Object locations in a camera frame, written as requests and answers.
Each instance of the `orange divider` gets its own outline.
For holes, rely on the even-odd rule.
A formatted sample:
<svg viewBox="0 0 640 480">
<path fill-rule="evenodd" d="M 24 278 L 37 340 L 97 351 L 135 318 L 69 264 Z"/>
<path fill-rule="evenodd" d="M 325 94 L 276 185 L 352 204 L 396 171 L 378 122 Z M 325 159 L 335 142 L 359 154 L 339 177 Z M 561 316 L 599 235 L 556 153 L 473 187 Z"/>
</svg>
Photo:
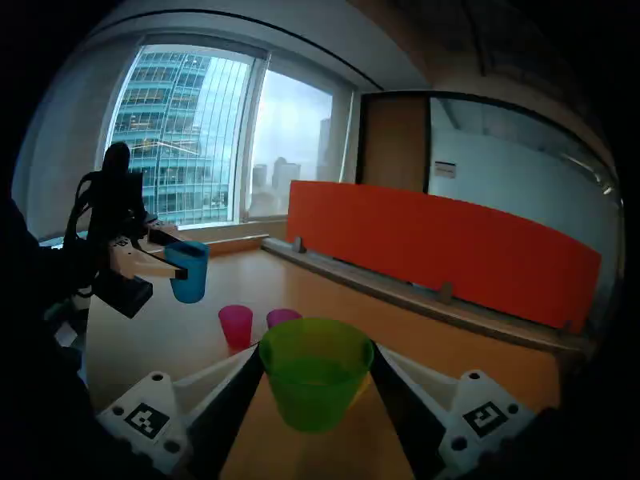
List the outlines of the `orange divider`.
<svg viewBox="0 0 640 480">
<path fill-rule="evenodd" d="M 292 182 L 287 240 L 393 278 L 578 333 L 600 254 L 549 227 L 450 198 Z"/>
</svg>

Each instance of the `pink cup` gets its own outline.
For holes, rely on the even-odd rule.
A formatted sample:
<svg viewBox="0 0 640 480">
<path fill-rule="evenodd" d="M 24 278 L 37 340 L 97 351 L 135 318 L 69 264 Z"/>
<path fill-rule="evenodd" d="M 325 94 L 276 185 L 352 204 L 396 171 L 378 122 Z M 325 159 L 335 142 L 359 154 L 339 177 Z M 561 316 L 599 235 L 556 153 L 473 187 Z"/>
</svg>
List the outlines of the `pink cup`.
<svg viewBox="0 0 640 480">
<path fill-rule="evenodd" d="M 266 316 L 266 325 L 269 327 L 269 330 L 271 330 L 279 323 L 288 322 L 289 320 L 295 320 L 296 318 L 302 318 L 302 315 L 300 315 L 295 310 L 278 308 L 276 310 L 272 310 Z"/>
<path fill-rule="evenodd" d="M 240 351 L 251 345 L 251 325 L 254 313 L 243 305 L 228 305 L 218 312 L 222 332 L 232 351 Z"/>
</svg>

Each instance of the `green cup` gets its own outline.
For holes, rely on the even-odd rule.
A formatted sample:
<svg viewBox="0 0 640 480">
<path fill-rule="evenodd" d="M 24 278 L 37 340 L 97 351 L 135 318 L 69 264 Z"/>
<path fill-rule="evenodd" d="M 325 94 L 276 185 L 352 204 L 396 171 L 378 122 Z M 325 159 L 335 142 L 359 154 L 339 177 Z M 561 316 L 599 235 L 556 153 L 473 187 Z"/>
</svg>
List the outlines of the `green cup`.
<svg viewBox="0 0 640 480">
<path fill-rule="evenodd" d="M 262 338 L 259 352 L 280 415 L 302 432 L 340 423 L 374 359 L 363 332 L 328 318 L 280 323 Z"/>
</svg>

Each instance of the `table surface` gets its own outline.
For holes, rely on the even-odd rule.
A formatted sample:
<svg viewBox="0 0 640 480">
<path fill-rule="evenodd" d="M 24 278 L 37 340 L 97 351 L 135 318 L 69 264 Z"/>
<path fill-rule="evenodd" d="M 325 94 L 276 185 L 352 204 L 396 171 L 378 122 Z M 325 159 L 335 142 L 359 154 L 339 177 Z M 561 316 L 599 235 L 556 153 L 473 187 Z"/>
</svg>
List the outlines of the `table surface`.
<svg viewBox="0 0 640 480">
<path fill-rule="evenodd" d="M 335 428 L 304 434 L 284 423 L 263 375 L 220 478 L 413 478 L 382 399 L 367 380 Z"/>
<path fill-rule="evenodd" d="M 350 323 L 376 342 L 454 378 L 482 370 L 535 412 L 559 403 L 552 354 L 404 310 L 263 250 L 211 258 L 206 295 L 195 304 L 178 302 L 166 278 L 146 280 L 154 284 L 154 296 L 133 319 L 91 299 L 86 368 L 96 410 L 152 370 L 178 380 L 226 358 L 218 311 L 231 304 L 254 312 L 254 342 L 266 332 L 269 311 L 292 308 L 304 316 Z"/>
</svg>

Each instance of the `plastic cup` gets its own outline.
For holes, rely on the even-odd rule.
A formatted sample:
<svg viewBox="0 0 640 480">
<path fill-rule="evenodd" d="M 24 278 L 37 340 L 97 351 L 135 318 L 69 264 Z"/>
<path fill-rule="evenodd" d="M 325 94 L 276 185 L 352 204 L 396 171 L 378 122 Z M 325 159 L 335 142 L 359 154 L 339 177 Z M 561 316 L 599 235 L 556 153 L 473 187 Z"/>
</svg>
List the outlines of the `plastic cup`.
<svg viewBox="0 0 640 480">
<path fill-rule="evenodd" d="M 232 351 L 240 351 L 251 345 L 251 325 L 254 313 L 244 305 L 228 305 L 218 312 L 222 332 Z"/>
<path fill-rule="evenodd" d="M 282 322 L 288 322 L 289 320 L 295 320 L 296 318 L 302 318 L 295 310 L 290 310 L 288 308 L 278 308 L 276 310 L 272 310 L 266 316 L 266 325 L 269 327 L 269 330 L 274 328 L 277 324 Z"/>
<path fill-rule="evenodd" d="M 171 289 L 176 300 L 196 303 L 205 296 L 206 265 L 209 247 L 198 242 L 176 242 L 165 247 L 165 258 L 188 270 L 186 280 L 171 279 Z"/>
<path fill-rule="evenodd" d="M 282 419 L 302 432 L 340 423 L 374 358 L 363 332 L 328 318 L 280 323 L 259 352 Z"/>
</svg>

